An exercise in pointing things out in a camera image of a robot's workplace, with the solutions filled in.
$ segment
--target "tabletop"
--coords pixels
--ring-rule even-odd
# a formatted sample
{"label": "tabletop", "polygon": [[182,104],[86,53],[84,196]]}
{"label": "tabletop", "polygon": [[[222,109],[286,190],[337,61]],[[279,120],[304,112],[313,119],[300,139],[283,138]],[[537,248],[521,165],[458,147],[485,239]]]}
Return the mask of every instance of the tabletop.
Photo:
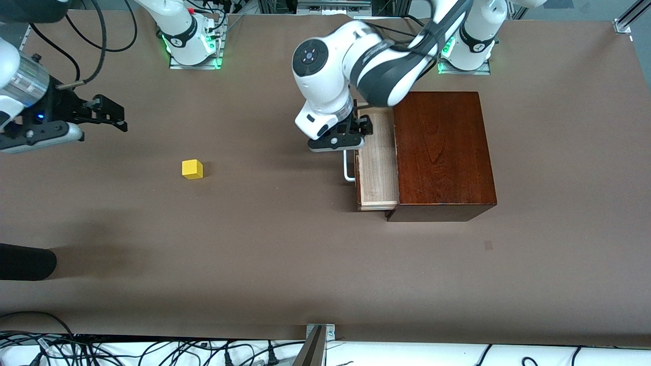
{"label": "tabletop", "polygon": [[[96,14],[70,13],[97,42]],[[127,43],[129,14],[105,13],[109,46]],[[294,125],[294,48],[349,18],[246,16],[214,71],[169,70],[137,19],[134,47],[77,89],[123,105],[129,132],[82,125],[84,142],[0,156],[0,240],[60,261],[53,279],[0,283],[2,311],[75,333],[289,338],[329,322],[347,339],[649,343],[651,96],[610,23],[508,21],[491,76],[422,78],[414,90],[479,92],[498,205],[387,223],[356,211],[341,155],[310,152]],[[99,51],[65,21],[39,28],[92,72]],[[25,52],[73,79],[34,34]],[[188,159],[205,178],[181,176]]]}

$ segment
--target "wooden box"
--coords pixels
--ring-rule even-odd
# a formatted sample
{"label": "wooden box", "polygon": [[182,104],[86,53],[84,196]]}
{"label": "wooden box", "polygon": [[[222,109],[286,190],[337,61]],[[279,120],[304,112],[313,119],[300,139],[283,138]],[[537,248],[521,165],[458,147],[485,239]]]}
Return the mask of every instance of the wooden box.
{"label": "wooden box", "polygon": [[411,92],[360,109],[374,134],[355,151],[360,210],[388,221],[468,221],[497,204],[479,95]]}

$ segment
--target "yellow block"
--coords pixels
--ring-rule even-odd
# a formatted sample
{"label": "yellow block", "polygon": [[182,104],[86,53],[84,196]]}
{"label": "yellow block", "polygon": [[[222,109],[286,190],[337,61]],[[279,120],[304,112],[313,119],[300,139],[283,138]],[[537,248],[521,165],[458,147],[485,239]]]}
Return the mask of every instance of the yellow block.
{"label": "yellow block", "polygon": [[184,160],[181,174],[188,179],[203,178],[203,164],[197,159]]}

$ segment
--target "round black joint cap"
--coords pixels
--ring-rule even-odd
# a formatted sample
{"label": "round black joint cap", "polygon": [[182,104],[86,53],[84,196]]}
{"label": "round black joint cap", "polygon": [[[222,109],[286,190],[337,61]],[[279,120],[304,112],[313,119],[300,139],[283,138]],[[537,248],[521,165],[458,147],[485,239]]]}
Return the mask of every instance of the round black joint cap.
{"label": "round black joint cap", "polygon": [[309,76],[319,72],[327,62],[327,45],[317,39],[301,43],[292,58],[292,68],[298,76]]}

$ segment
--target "gray floor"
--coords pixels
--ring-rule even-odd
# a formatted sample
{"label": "gray floor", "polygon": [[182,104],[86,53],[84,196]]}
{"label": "gray floor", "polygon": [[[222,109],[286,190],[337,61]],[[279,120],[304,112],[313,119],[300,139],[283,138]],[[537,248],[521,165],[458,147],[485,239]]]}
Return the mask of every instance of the gray floor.
{"label": "gray floor", "polygon": [[[530,9],[524,19],[613,20],[634,3],[635,0],[547,0],[543,7]],[[643,14],[631,30],[646,84],[651,87],[651,11]]]}

